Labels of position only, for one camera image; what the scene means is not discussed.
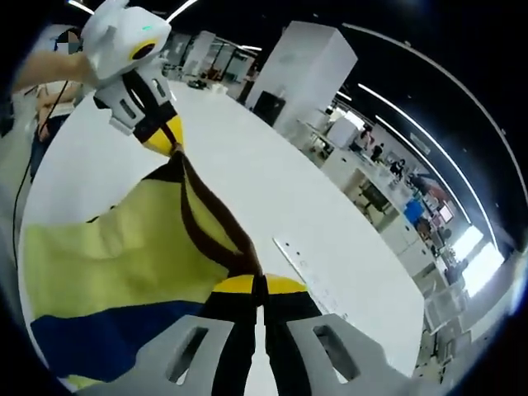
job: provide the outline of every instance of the desk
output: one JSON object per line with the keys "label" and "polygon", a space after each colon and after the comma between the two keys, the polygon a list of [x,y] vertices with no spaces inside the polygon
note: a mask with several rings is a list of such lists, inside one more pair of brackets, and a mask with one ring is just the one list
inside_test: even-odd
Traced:
{"label": "desk", "polygon": [[324,143],[328,144],[333,149],[336,148],[336,145],[328,137],[322,134],[320,130],[318,130],[307,122],[301,120],[297,120],[297,122],[299,122],[303,127],[308,128],[309,133],[311,134],[310,140],[313,138],[313,135],[315,135],[316,139],[321,139]]}
{"label": "desk", "polygon": [[391,204],[392,210],[375,226],[382,239],[398,256],[410,276],[415,276],[435,262],[429,247],[407,220],[404,211],[412,198],[407,187],[389,188],[392,174],[369,158],[350,151],[334,150],[321,171],[351,200],[352,193],[368,179]]}
{"label": "desk", "polygon": [[[170,86],[189,159],[246,229],[264,271],[299,279],[272,239],[294,240],[325,284],[332,285],[348,320],[384,348],[393,367],[412,375],[423,297],[359,210],[351,210],[350,201],[302,153],[231,98],[181,82]],[[99,215],[166,162],[110,127],[109,118],[109,111],[98,111],[88,96],[51,144],[27,198],[18,274],[30,334],[34,317],[21,248],[27,225],[81,222]],[[276,394],[263,345],[260,316],[248,394]]]}

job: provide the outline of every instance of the white tabletop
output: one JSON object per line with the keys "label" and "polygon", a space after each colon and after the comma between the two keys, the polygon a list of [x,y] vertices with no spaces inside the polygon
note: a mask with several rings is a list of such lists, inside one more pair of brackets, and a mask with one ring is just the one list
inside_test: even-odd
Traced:
{"label": "white tabletop", "polygon": [[[332,287],[349,322],[384,348],[394,368],[410,376],[422,335],[423,298],[374,228],[306,157],[244,107],[179,82],[171,82],[171,89],[189,159],[246,229],[264,271],[299,279],[272,239],[294,242]],[[64,123],[33,182],[19,244],[29,333],[34,317],[23,277],[25,227],[86,221],[166,162],[109,126],[109,118],[109,111],[97,110],[92,96],[87,97]],[[276,394],[263,334],[260,318],[247,394]]]}

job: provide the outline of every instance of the black ceiling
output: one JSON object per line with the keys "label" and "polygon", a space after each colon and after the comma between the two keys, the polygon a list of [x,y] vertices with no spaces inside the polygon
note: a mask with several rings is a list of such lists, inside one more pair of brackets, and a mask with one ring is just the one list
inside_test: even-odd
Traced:
{"label": "black ceiling", "polygon": [[[98,0],[85,0],[90,8]],[[131,1],[150,11],[170,13],[179,1]],[[352,105],[372,120],[379,115],[403,134],[420,135],[390,107],[357,87],[363,83],[406,111],[446,149],[459,164],[492,220],[520,241],[528,224],[528,209],[516,170],[497,132],[483,113],[443,74],[404,49],[342,23],[362,26],[410,45],[454,74],[488,109],[507,133],[507,140],[523,171],[521,115],[526,104],[521,82],[521,42],[524,16],[521,4],[508,1],[493,6],[451,5],[431,0],[198,0],[178,16],[175,31],[213,31],[239,43],[262,47],[263,64],[290,21],[311,21],[335,26],[349,40],[358,63],[346,81]],[[87,14],[66,7],[55,21],[82,24]],[[473,197],[452,166],[433,150],[431,161],[456,194],[469,207],[472,221],[484,232]]]}

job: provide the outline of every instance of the white cabinet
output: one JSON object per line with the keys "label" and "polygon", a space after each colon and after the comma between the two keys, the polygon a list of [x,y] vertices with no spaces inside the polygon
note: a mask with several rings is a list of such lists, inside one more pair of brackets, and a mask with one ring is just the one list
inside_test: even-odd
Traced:
{"label": "white cabinet", "polygon": [[347,149],[352,143],[357,128],[345,117],[339,118],[333,123],[328,131],[328,140],[334,143],[340,149]]}
{"label": "white cabinet", "polygon": [[337,186],[344,191],[350,184],[350,180],[357,169],[356,161],[350,154],[339,149],[334,149],[328,157],[321,171]]}
{"label": "white cabinet", "polygon": [[399,255],[418,240],[418,232],[403,215],[399,215],[381,232],[381,238]]}
{"label": "white cabinet", "polygon": [[415,276],[435,261],[431,251],[421,239],[418,239],[404,252],[398,254],[398,258],[410,276]]}

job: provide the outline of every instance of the black cable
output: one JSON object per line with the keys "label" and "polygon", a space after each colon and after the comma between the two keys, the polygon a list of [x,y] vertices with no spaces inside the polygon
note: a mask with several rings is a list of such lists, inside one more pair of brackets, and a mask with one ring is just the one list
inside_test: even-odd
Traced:
{"label": "black cable", "polygon": [[[39,131],[37,132],[36,136],[37,138],[42,133],[42,130],[48,123],[48,120],[50,119],[51,114],[55,110],[55,107],[59,104],[60,98],[63,95],[64,91],[66,90],[66,87],[68,86],[69,81],[64,83],[63,88],[60,90],[59,95],[57,96],[57,99],[55,100],[55,103],[52,105],[51,110],[49,111],[48,115],[46,116],[45,121],[40,126]],[[30,153],[30,159],[27,162],[26,170],[24,171],[24,176],[22,177],[22,181],[18,187],[18,191],[16,192],[15,196],[15,205],[13,207],[13,219],[12,219],[12,230],[11,230],[11,239],[12,239],[12,245],[13,245],[13,257],[15,258],[15,268],[18,270],[18,257],[17,257],[17,242],[15,240],[15,228],[17,223],[17,206],[18,206],[18,198],[20,197],[20,194],[22,192],[22,188],[24,187],[24,181],[26,180],[27,171],[30,170],[31,166],[31,153]]]}

